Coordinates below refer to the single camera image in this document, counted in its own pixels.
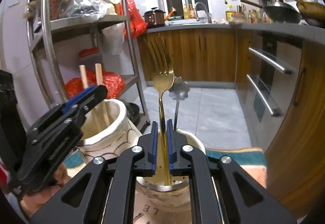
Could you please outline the person's left hand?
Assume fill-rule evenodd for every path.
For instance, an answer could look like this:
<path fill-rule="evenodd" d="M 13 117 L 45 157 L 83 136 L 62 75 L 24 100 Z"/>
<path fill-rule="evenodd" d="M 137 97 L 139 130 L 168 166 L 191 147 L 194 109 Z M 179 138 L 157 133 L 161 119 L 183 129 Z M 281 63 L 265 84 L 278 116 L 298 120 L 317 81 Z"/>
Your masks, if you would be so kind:
<path fill-rule="evenodd" d="M 22 211 L 29 220 L 33 214 L 39 210 L 47 201 L 52 198 L 65 184 L 67 184 L 71 177 L 68 176 L 67 167 L 64 163 L 60 164 L 56 172 L 53 174 L 56 184 L 47 187 L 39 193 L 34 193 L 32 195 L 25 195 L 19 202 Z"/>

